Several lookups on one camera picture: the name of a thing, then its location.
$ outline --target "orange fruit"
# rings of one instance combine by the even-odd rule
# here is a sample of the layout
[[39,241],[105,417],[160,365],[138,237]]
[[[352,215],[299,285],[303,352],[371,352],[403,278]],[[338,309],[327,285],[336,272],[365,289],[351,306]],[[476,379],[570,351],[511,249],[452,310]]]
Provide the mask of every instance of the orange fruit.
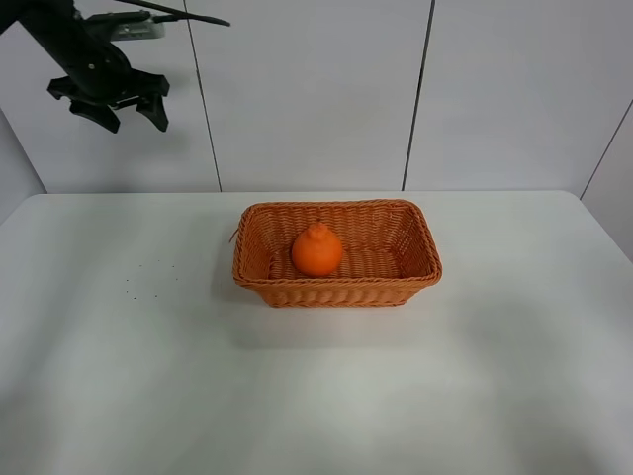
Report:
[[293,263],[309,277],[324,277],[334,272],[343,259],[343,244],[325,223],[314,223],[293,244]]

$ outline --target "white wall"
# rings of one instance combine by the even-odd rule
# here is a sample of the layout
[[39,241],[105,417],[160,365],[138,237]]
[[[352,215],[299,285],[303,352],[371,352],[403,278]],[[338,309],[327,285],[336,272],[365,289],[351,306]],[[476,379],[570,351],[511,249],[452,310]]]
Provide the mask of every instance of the white wall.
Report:
[[187,0],[223,189],[399,190],[430,0]]
[[437,0],[407,190],[580,196],[631,97],[630,0]]
[[633,113],[627,114],[583,203],[633,260]]
[[[182,0],[165,0],[183,8]],[[84,17],[138,7],[76,0]],[[171,83],[166,134],[134,107],[118,113],[113,135],[68,112],[48,82],[63,71],[20,26],[0,37],[0,107],[49,192],[218,191],[209,129],[186,22],[168,24],[164,39],[117,45],[133,67],[165,74]]]
[[44,189],[0,110],[0,223],[25,199],[38,193],[44,193]]

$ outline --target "basket rim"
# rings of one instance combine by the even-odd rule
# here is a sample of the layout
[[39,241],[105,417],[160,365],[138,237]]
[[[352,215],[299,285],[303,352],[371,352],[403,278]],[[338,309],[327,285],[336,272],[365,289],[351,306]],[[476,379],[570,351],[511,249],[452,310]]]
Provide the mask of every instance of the basket rim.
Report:
[[[382,207],[394,205],[408,208],[413,211],[415,216],[415,222],[418,226],[418,230],[422,232],[422,241],[424,243],[424,249],[428,253],[430,258],[430,272],[425,276],[419,277],[406,277],[401,279],[388,279],[384,277],[361,277],[356,279],[349,278],[305,278],[305,279],[249,279],[243,276],[241,264],[241,255],[243,251],[243,234],[246,226],[252,220],[254,214],[262,209],[266,208],[282,208],[282,207],[295,207],[295,208],[360,208],[360,207]],[[235,252],[233,257],[233,279],[236,283],[242,286],[256,285],[256,286],[279,286],[279,285],[311,285],[311,286],[329,286],[332,284],[391,284],[391,285],[403,285],[403,284],[428,284],[433,285],[437,283],[442,277],[442,263],[437,252],[435,241],[431,234],[430,228],[422,210],[413,202],[404,199],[378,199],[378,200],[361,200],[361,201],[302,201],[302,202],[270,202],[270,203],[257,203],[246,208],[239,221],[239,227],[237,228],[237,240],[235,242]]]

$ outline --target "table surface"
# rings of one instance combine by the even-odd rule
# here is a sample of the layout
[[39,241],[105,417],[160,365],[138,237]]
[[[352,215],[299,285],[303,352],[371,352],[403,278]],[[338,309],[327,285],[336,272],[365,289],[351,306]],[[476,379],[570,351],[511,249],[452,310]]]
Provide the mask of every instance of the table surface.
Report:
[[[406,198],[395,309],[231,279],[263,201]],[[630,474],[633,264],[563,192],[44,195],[0,227],[0,472]]]

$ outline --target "orange wicker basket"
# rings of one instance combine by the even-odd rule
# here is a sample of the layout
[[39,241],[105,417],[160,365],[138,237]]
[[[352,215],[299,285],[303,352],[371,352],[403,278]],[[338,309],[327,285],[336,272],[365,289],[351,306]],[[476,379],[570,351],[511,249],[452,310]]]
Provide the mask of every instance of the orange wicker basket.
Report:
[[[320,279],[301,274],[291,260],[295,238],[316,221],[344,247],[338,270]],[[233,278],[271,307],[402,305],[441,276],[424,216],[405,200],[262,203],[239,223]]]

